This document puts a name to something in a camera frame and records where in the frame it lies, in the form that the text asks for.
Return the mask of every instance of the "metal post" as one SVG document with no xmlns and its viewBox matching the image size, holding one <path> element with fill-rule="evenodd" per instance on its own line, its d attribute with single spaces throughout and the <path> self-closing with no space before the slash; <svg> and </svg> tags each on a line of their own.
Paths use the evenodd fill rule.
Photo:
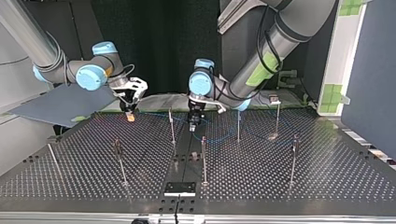
<svg viewBox="0 0 396 224">
<path fill-rule="evenodd" d="M 240 137 L 240 124 L 241 123 L 241 111 L 239 111 L 238 110 L 238 143 L 239 143 L 239 141 L 241 140 L 241 137 Z"/>
<path fill-rule="evenodd" d="M 0 1 L 0 22 L 29 57 L 40 66 L 55 62 L 57 49 L 21 0 Z"/>
<path fill-rule="evenodd" d="M 124 169 L 124 166 L 123 166 L 123 163 L 122 163 L 123 151 L 122 151 L 122 148 L 121 148 L 121 143 L 120 143 L 120 139 L 119 138 L 116 138 L 116 140 L 114 142 L 114 154 L 116 155 L 116 159 L 120 163 L 120 169 L 121 169 L 122 178 L 123 178 L 122 185 L 124 187 L 128 187 L 129 183 L 128 183 L 128 180 L 126 179 L 125 169 Z"/>
<path fill-rule="evenodd" d="M 125 175 L 125 170 L 123 168 L 123 164 L 122 164 L 122 159 L 120 159 L 120 167 L 121 167 L 121 171 L 122 171 L 122 177 L 124 179 L 124 186 L 128 186 L 128 181 L 126 180 L 126 175 Z"/>
<path fill-rule="evenodd" d="M 280 104 L 277 105 L 277 111 L 276 111 L 276 128 L 275 128 L 276 136 L 277 136 L 277 129 L 279 126 L 279 114 L 280 114 Z"/>
<path fill-rule="evenodd" d="M 202 159 L 204 162 L 204 183 L 202 183 L 204 186 L 207 186 L 209 183 L 207 183 L 206 179 L 206 145 L 205 145 L 206 138 L 203 136 L 202 137 Z"/>
<path fill-rule="evenodd" d="M 50 143 L 48 143 L 47 146 L 49 147 L 49 152 L 50 152 L 50 155 L 51 155 L 53 161 L 54 161 L 55 164 L 58 166 L 58 165 L 59 165 L 59 164 L 58 164 L 58 160 L 57 160 L 56 157 L 55 157 L 55 153 L 53 152 L 52 145 L 51 145 Z"/>
<path fill-rule="evenodd" d="M 172 119 L 172 107 L 169 108 L 169 122 L 171 123 L 171 130 L 172 130 L 172 144 L 175 145 L 176 144 L 176 140 L 175 140 L 175 129 L 173 126 L 173 119 Z"/>
<path fill-rule="evenodd" d="M 277 95 L 269 95 L 270 105 L 277 105 L 276 108 L 276 125 L 275 125 L 275 132 L 269 136 L 270 140 L 274 140 L 279 135 L 279 116 L 280 116 L 280 104 L 279 97 Z"/>
<path fill-rule="evenodd" d="M 295 163 L 296 163 L 296 158 L 298 156 L 298 153 L 300 151 L 300 137 L 299 137 L 299 134 L 295 134 L 293 136 L 293 143 L 292 143 L 291 149 L 293 151 L 293 164 L 291 166 L 290 186 L 289 186 L 290 189 L 292 188 L 292 186 L 294 184 L 293 178 L 294 178 Z"/>
</svg>

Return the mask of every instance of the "robotic arm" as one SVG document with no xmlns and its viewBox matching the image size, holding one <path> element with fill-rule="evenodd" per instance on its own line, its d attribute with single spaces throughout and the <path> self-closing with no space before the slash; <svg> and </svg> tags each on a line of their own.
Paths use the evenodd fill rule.
<svg viewBox="0 0 396 224">
<path fill-rule="evenodd" d="M 329 17 L 335 0 L 233 0 L 229 7 L 242 8 L 243 4 L 253 6 L 267 5 L 277 11 L 275 24 L 269 31 L 265 31 L 264 38 L 258 39 L 257 52 L 245 63 L 231 82 L 214 76 L 215 64 L 207 59 L 198 59 L 189 80 L 189 108 L 188 116 L 190 131 L 200 124 L 205 104 L 217 105 L 219 113 L 226 107 L 246 110 L 250 104 L 252 93 L 276 72 L 278 65 L 286 58 L 299 43 L 308 41 Z M 224 12 L 232 12 L 232 16 L 241 17 L 232 8 L 225 8 Z"/>
<path fill-rule="evenodd" d="M 95 91 L 108 83 L 120 98 L 120 108 L 129 121 L 148 85 L 138 77 L 129 77 L 133 65 L 123 66 L 113 43 L 102 42 L 92 47 L 90 61 L 68 61 L 57 41 L 45 33 L 21 0 L 0 1 L 0 22 L 34 62 L 35 77 L 49 83 L 75 83 Z"/>
</svg>

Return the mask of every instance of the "metal plate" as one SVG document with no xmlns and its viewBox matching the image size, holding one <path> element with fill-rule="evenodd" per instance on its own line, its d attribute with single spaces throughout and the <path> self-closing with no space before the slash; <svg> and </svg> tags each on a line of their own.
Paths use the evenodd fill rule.
<svg viewBox="0 0 396 224">
<path fill-rule="evenodd" d="M 268 139 L 272 112 L 243 112 L 239 144 L 234 111 L 207 112 L 193 137 L 185 114 L 175 114 L 176 148 L 163 116 L 86 121 L 54 146 L 62 178 L 47 150 L 0 178 L 0 212 L 396 217 L 396 173 L 313 110 L 281 110 L 276 140 Z M 290 188 L 295 133 L 301 151 Z M 202 152 L 202 135 L 208 186 L 201 184 L 202 158 L 190 160 Z M 129 189 L 112 152 L 116 137 L 125 147 Z M 195 182 L 196 196 L 163 197 L 165 183 L 175 181 Z"/>
<path fill-rule="evenodd" d="M 396 216 L 396 173 L 385 163 L 314 110 L 282 110 L 278 137 L 270 140 L 275 115 L 243 112 L 238 144 L 236 112 L 206 114 L 209 185 L 201 186 L 196 213 Z M 295 133 L 301 149 L 290 187 Z"/>
<path fill-rule="evenodd" d="M 184 119 L 184 114 L 175 116 Z M 175 123 L 177 136 L 182 126 L 182 122 Z M 113 152 L 117 137 L 123 148 L 127 188 L 122 185 L 120 164 Z M 59 170 L 47 150 L 35 155 L 23 164 L 21 172 L 3 179 L 0 198 L 8 202 L 40 202 L 31 208 L 34 210 L 48 209 L 38 208 L 47 202 L 67 201 L 69 205 L 112 202 L 120 204 L 116 206 L 118 212 L 130 211 L 131 207 L 134 212 L 158 212 L 158 208 L 154 211 L 151 206 L 159 203 L 163 191 L 169 161 L 174 155 L 171 141 L 169 119 L 161 115 L 139 114 L 131 123 L 123 114 L 103 114 L 53 146 Z M 80 207 L 68 209 L 77 211 Z"/>
</svg>

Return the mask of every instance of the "vertical rod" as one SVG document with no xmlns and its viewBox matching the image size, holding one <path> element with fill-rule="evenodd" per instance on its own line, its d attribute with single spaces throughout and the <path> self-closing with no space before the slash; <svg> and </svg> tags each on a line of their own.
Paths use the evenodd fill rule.
<svg viewBox="0 0 396 224">
<path fill-rule="evenodd" d="M 290 175 L 290 185 L 289 185 L 289 189 L 291 189 L 292 186 L 293 186 L 293 178 L 294 178 L 295 164 L 296 164 L 296 149 L 295 149 L 295 147 L 294 147 L 294 148 L 293 148 L 293 164 L 292 164 L 292 166 L 291 166 L 291 175 Z"/>
<path fill-rule="evenodd" d="M 168 113 L 169 113 L 169 122 L 171 123 L 171 130 L 172 130 L 172 144 L 175 145 L 176 140 L 175 140 L 175 129 L 173 126 L 173 119 L 172 119 L 172 107 L 169 108 Z"/>
<path fill-rule="evenodd" d="M 241 112 L 238 110 L 238 142 L 241 140 L 241 137 L 240 137 L 240 122 L 241 122 Z"/>
<path fill-rule="evenodd" d="M 296 158 L 297 158 L 297 155 L 298 155 L 298 153 L 300 151 L 300 136 L 297 133 L 293 136 L 293 143 L 292 143 L 291 149 L 293 151 L 293 164 L 291 166 L 290 189 L 291 189 L 291 187 L 293 185 Z"/>
<path fill-rule="evenodd" d="M 205 140 L 206 140 L 206 138 L 203 136 L 201 143 L 202 143 L 202 159 L 203 159 L 203 162 L 204 162 L 204 183 L 203 183 L 204 186 L 209 184 L 209 183 L 207 183 L 207 178 L 206 178 L 206 145 L 205 145 Z"/>
<path fill-rule="evenodd" d="M 21 0 L 0 1 L 0 22 L 37 65 L 50 66 L 55 62 L 55 44 Z"/>
<path fill-rule="evenodd" d="M 120 158 L 120 167 L 121 167 L 121 171 L 122 171 L 122 177 L 124 179 L 124 185 L 128 186 L 128 181 L 126 180 L 125 170 L 124 170 L 121 158 Z"/>
<path fill-rule="evenodd" d="M 47 146 L 49 147 L 49 152 L 50 152 L 50 155 L 51 155 L 53 161 L 58 166 L 59 165 L 58 160 L 56 160 L 55 153 L 53 152 L 53 149 L 52 149 L 52 145 L 50 143 L 48 143 Z"/>
<path fill-rule="evenodd" d="M 280 114 L 280 104 L 277 105 L 277 111 L 276 111 L 276 129 L 275 129 L 276 136 L 277 136 L 277 129 L 279 126 L 279 114 Z"/>
</svg>

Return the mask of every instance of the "black backdrop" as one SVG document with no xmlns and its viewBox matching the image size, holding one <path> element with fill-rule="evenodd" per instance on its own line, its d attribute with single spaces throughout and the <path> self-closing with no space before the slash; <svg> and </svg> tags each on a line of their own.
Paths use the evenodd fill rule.
<svg viewBox="0 0 396 224">
<path fill-rule="evenodd" d="M 197 58 L 221 66 L 218 0 L 92 0 L 105 40 L 113 41 L 148 94 L 186 92 Z"/>
</svg>

